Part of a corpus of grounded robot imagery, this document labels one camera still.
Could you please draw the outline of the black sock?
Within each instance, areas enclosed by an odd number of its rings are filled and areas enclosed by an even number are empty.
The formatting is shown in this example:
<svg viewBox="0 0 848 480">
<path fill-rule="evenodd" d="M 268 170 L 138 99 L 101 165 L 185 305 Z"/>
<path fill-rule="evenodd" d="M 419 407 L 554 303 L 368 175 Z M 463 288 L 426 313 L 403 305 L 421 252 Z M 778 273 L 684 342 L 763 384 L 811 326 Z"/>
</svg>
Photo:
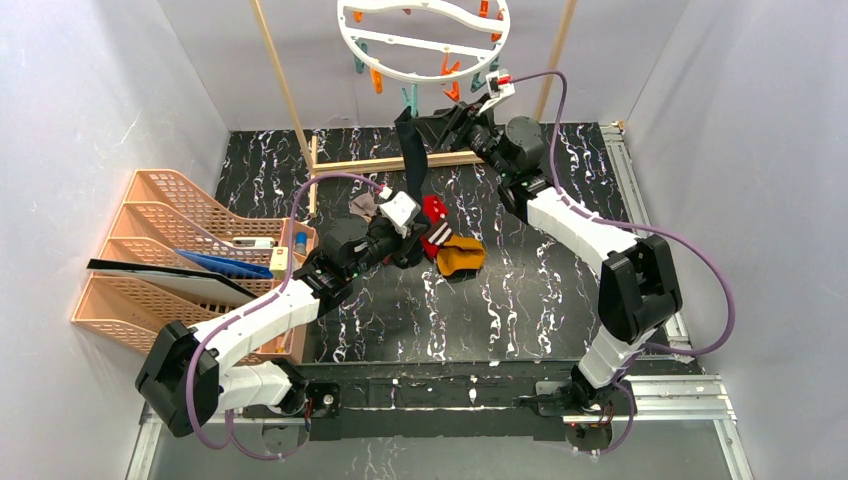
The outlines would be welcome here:
<svg viewBox="0 0 848 480">
<path fill-rule="evenodd" d="M 428 172 L 428 157 L 421 134 L 414 125 L 414 120 L 411 108 L 405 107 L 395 119 L 394 126 L 404 163 L 406 192 L 421 209 L 421 212 L 416 215 L 416 221 L 430 224 L 430 219 L 424 213 L 422 193 Z"/>
</svg>

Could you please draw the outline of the red bear sock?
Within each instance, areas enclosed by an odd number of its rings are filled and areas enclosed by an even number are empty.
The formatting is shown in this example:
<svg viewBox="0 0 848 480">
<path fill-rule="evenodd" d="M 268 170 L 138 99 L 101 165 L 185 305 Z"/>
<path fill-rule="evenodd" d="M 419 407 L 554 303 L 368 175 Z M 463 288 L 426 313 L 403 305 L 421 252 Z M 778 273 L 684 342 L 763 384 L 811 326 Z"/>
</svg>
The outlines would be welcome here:
<svg viewBox="0 0 848 480">
<path fill-rule="evenodd" d="M 422 203 L 422 213 L 430 221 L 430 227 L 421 235 L 420 242 L 427 258 L 435 260 L 439 249 L 453 235 L 453 229 L 446 219 L 447 208 L 439 197 L 435 195 L 425 196 Z"/>
</svg>

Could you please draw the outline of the mustard yellow sock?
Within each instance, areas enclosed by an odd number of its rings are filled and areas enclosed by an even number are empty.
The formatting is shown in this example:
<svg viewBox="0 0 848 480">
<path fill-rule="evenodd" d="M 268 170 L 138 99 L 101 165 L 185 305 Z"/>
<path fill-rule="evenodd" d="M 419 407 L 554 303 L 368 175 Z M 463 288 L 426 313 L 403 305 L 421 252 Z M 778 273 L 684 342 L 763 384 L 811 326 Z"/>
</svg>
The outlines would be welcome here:
<svg viewBox="0 0 848 480">
<path fill-rule="evenodd" d="M 445 277 L 479 271 L 486 259 L 486 250 L 480 241 L 457 235 L 445 221 L 437 222 L 423 234 L 421 243 L 427 257 Z"/>
</svg>

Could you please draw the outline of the grey sock brown stripes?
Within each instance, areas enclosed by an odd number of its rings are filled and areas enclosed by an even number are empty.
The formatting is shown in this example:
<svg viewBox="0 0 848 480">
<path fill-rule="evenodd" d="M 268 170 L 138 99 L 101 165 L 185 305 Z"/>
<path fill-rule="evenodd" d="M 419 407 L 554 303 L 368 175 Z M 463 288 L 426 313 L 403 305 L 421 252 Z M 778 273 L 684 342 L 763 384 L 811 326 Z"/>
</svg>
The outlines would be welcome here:
<svg viewBox="0 0 848 480">
<path fill-rule="evenodd" d="M 375 197 L 370 193 L 364 193 L 350 201 L 349 212 L 362 217 L 366 222 L 370 223 L 379 212 L 379 209 Z"/>
</svg>

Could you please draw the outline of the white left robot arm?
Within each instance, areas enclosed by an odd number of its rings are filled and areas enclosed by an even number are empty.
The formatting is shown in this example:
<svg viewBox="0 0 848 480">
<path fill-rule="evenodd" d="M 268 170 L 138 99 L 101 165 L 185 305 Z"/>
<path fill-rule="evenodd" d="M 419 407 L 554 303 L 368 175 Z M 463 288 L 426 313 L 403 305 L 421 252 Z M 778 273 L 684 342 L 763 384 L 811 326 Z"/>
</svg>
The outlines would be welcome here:
<svg viewBox="0 0 848 480">
<path fill-rule="evenodd" d="M 200 431 L 215 414 L 250 406 L 281 407 L 300 400 L 305 380 L 281 361 L 244 365 L 242 359 L 275 337 L 337 309 L 354 280 L 391 259 L 401 268 L 421 256 L 429 229 L 415 215 L 406 236 L 391 219 L 339 218 L 319 238 L 286 285 L 217 318 L 191 327 L 163 327 L 135 380 L 135 388 L 176 437 Z"/>
</svg>

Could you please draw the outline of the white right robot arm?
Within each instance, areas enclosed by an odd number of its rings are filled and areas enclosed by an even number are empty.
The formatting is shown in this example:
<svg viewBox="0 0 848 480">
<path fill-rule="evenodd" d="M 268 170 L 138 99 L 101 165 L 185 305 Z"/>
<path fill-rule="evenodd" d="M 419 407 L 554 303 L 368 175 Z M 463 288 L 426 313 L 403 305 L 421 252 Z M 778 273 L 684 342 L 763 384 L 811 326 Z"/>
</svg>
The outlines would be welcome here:
<svg viewBox="0 0 848 480">
<path fill-rule="evenodd" d="M 429 116 L 415 117 L 404 108 L 394 126 L 410 190 L 419 191 L 426 176 L 428 147 L 467 149 L 498 174 L 498 195 L 507 212 L 556 239 L 599 277 L 601 326 L 589 350 L 563 386 L 520 398 L 518 404 L 548 404 L 560 411 L 609 404 L 628 363 L 683 306 L 668 242 L 607 225 L 558 191 L 540 166 L 554 145 L 529 117 L 500 127 L 480 103 L 460 102 Z"/>
</svg>

